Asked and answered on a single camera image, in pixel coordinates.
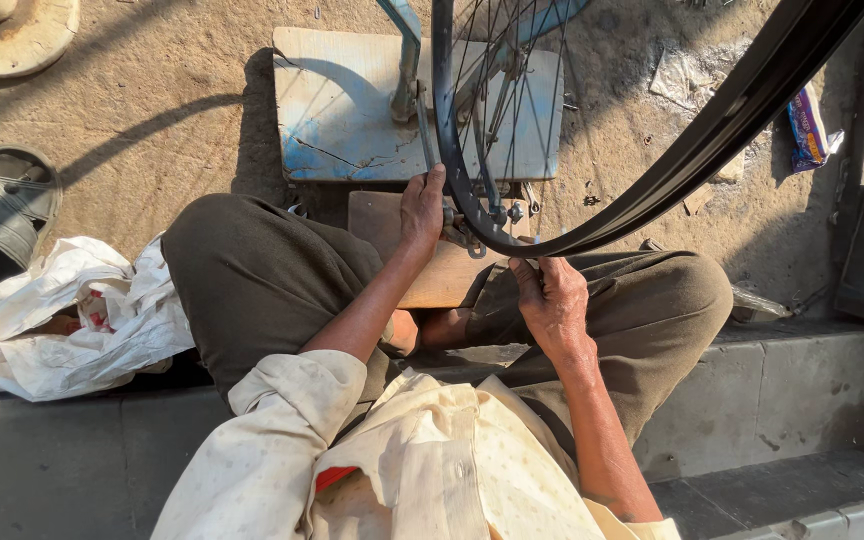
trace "snack packet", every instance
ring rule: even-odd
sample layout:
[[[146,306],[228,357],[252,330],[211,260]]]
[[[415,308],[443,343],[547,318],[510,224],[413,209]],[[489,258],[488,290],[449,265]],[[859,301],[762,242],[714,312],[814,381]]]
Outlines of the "snack packet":
[[[845,140],[839,129],[826,138],[826,126],[819,115],[819,99],[812,83],[805,85],[788,104],[789,121],[798,148],[792,151],[792,172],[801,173],[824,166]]]

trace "hat brim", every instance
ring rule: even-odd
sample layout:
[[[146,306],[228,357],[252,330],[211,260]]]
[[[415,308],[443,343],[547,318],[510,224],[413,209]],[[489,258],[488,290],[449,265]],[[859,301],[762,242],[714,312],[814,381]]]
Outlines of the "hat brim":
[[[79,0],[19,0],[0,22],[0,78],[50,66],[79,30]]]

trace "dark brown trousers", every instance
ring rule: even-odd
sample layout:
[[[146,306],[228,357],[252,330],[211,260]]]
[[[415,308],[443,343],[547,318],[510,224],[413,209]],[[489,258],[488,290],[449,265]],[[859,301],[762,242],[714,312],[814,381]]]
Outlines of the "dark brown trousers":
[[[226,399],[262,358],[294,354],[342,312],[382,266],[375,248],[341,228],[257,198],[206,195],[164,236],[164,252],[192,337]],[[587,331],[630,444],[689,374],[732,309],[721,267],[690,251],[589,252],[568,262],[588,281]],[[466,328],[473,345],[529,343],[519,288],[496,264]],[[368,361],[360,413],[400,373],[378,348]],[[535,347],[499,374],[570,454],[562,384]]]

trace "man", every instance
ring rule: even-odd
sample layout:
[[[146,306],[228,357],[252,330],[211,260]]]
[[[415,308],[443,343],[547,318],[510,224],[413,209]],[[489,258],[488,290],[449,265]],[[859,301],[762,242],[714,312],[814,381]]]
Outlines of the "man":
[[[396,306],[435,253],[444,182],[441,164],[409,181],[384,266],[255,198],[210,195],[175,219],[165,257],[237,417],[152,538],[678,536],[630,446],[725,321],[724,273],[685,251],[511,259],[473,309],[419,331]],[[537,347],[476,387],[398,374],[382,351],[513,341]]]

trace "black rim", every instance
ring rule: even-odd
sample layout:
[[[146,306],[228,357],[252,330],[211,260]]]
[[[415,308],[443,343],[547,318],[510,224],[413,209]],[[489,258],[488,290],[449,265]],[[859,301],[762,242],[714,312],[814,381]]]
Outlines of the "black rim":
[[[489,249],[536,258],[608,245],[685,200],[742,151],[822,68],[864,17],[864,0],[782,0],[715,96],[652,167],[591,219],[538,244],[512,238],[474,196],[453,104],[452,12],[452,0],[433,0],[432,96],[448,190],[465,223]]]

